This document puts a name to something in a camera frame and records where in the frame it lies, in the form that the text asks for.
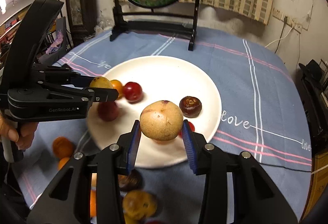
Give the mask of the person's left hand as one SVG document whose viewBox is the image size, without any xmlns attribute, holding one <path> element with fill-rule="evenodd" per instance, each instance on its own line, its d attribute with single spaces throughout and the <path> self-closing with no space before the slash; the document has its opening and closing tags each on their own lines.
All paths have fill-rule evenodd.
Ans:
<svg viewBox="0 0 328 224">
<path fill-rule="evenodd" d="M 16 143 L 19 150 L 26 150 L 31 147 L 34 134 L 38 128 L 37 122 L 28 122 L 21 126 L 20 130 L 12 126 L 1 114 L 1 137 Z"/>
</svg>

